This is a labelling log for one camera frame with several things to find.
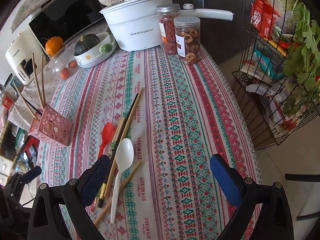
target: pink utensil holder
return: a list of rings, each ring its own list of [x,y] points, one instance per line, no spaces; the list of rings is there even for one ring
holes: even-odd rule
[[[33,118],[28,135],[55,147],[66,147],[70,144],[72,122],[48,104],[41,115],[36,113],[40,122]]]

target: white spoon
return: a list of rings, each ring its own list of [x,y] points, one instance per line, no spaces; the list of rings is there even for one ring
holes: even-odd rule
[[[128,138],[124,138],[120,143],[116,151],[116,162],[119,168],[118,174],[116,176],[115,187],[113,189],[112,205],[111,205],[111,223],[115,222],[116,218],[116,208],[119,196],[119,188],[122,173],[130,168],[133,163],[133,145]]]

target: metal screw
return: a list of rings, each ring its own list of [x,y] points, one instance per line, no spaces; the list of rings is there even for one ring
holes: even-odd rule
[[[71,186],[76,184],[76,183],[77,183],[76,179],[71,179],[71,180],[68,181],[68,184],[71,185]]]
[[[280,182],[276,182],[275,185],[277,188],[282,188],[282,184]]]
[[[47,184],[45,184],[45,183],[42,183],[41,185],[40,185],[40,189],[45,189],[47,187]]]
[[[245,182],[246,184],[251,185],[251,184],[253,183],[253,180],[252,180],[251,178],[245,178],[245,179],[244,179],[244,182]]]

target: tile floor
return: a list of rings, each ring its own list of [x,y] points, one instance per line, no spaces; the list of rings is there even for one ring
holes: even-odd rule
[[[231,84],[232,71],[239,68],[241,54],[219,65]],[[320,154],[318,147],[320,117],[292,133],[280,146],[272,146],[256,152],[262,183],[272,185],[275,181],[283,184],[293,217],[295,240],[303,240],[313,227],[316,219],[296,221],[301,215],[320,211],[320,183],[286,181],[286,173],[320,174]],[[24,188],[21,203],[36,195],[35,180]]]

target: striped tablecloth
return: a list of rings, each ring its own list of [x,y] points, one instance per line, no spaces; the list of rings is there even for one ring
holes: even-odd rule
[[[98,229],[106,239],[216,239],[234,208],[212,176],[210,156],[220,153],[257,183],[260,174],[233,93],[204,48],[201,56],[198,64],[183,65],[161,46],[136,52],[117,49],[102,64],[60,82],[51,106],[72,120],[71,143],[66,148],[40,144],[38,165],[43,172],[38,184],[62,185],[90,168],[104,125],[117,125],[144,87],[127,136],[135,148],[133,165],[139,159],[143,164],[120,194],[116,223],[110,224],[108,213]],[[99,210],[87,208],[92,219]],[[62,212],[76,239],[65,207]]]

